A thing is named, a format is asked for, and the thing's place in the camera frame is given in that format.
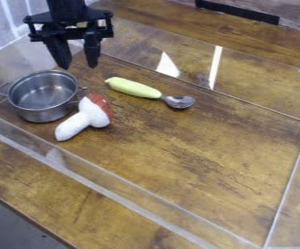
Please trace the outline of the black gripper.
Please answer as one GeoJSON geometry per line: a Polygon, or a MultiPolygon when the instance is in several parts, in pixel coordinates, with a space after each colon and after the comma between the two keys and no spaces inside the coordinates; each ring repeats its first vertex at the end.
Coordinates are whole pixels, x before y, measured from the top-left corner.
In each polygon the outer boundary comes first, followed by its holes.
{"type": "Polygon", "coordinates": [[[69,69],[73,54],[66,40],[85,38],[88,66],[96,68],[101,55],[101,38],[114,36],[114,13],[88,7],[85,0],[46,0],[46,3],[48,12],[25,17],[30,41],[44,42],[58,66],[69,69]]]}

